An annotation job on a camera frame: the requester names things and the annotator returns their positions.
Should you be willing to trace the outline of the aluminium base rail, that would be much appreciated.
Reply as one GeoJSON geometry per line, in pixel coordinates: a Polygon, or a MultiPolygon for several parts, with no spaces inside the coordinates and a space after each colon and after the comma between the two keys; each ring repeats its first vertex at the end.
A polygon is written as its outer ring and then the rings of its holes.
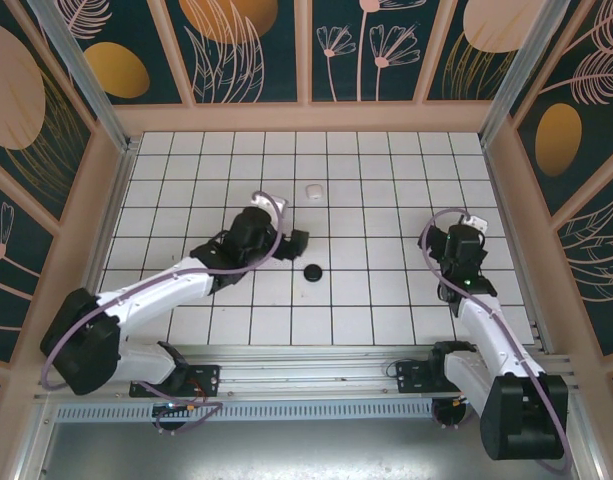
{"type": "Polygon", "coordinates": [[[377,398],[398,393],[395,363],[426,361],[430,346],[235,346],[129,342],[64,346],[42,374],[47,389],[101,395],[136,381],[178,386],[190,365],[219,365],[217,397],[377,398]]]}

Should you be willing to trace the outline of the aluminium frame post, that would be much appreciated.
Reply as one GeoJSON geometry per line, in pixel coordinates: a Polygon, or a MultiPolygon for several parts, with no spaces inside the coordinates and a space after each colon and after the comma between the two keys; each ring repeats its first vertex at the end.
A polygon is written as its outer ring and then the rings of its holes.
{"type": "Polygon", "coordinates": [[[130,147],[130,137],[123,129],[107,95],[101,88],[84,53],[75,38],[68,31],[58,7],[52,0],[27,0],[38,22],[45,27],[48,38],[60,58],[70,68],[75,82],[108,133],[112,143],[121,151],[130,147]]]}
{"type": "Polygon", "coordinates": [[[507,74],[490,105],[479,132],[480,146],[486,150],[495,139],[523,86],[528,82],[535,66],[568,10],[570,0],[545,0],[523,45],[514,57],[507,74]]]}

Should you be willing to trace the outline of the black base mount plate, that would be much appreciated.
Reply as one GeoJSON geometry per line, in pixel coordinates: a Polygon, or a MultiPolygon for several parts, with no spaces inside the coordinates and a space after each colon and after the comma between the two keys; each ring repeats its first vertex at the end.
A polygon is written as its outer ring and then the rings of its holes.
{"type": "Polygon", "coordinates": [[[178,386],[170,381],[155,385],[162,393],[178,398],[216,397],[220,384],[219,365],[190,365],[178,386]]]}
{"type": "Polygon", "coordinates": [[[404,360],[396,362],[395,379],[400,394],[425,394],[436,391],[428,361],[404,360]]]}

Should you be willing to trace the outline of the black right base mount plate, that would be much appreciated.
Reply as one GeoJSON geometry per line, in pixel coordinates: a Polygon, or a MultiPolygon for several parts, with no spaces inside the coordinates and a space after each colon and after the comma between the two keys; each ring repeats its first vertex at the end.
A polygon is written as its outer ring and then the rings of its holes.
{"type": "Polygon", "coordinates": [[[404,360],[396,362],[395,379],[400,394],[425,394],[436,391],[428,361],[404,360]]]}

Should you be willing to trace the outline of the grey metal sheet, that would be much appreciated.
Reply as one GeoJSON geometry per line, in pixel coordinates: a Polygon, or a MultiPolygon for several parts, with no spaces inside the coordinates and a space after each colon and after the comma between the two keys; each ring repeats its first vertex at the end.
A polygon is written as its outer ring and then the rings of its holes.
{"type": "Polygon", "coordinates": [[[534,461],[493,461],[471,421],[208,422],[179,436],[149,424],[61,424],[41,480],[578,480],[534,461]]]}

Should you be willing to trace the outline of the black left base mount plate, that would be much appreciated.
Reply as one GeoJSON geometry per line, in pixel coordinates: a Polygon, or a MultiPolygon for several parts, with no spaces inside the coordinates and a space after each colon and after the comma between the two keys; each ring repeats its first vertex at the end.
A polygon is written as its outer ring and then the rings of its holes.
{"type": "Polygon", "coordinates": [[[178,386],[170,381],[155,385],[162,393],[178,398],[216,397],[220,384],[219,365],[190,365],[178,386]]]}

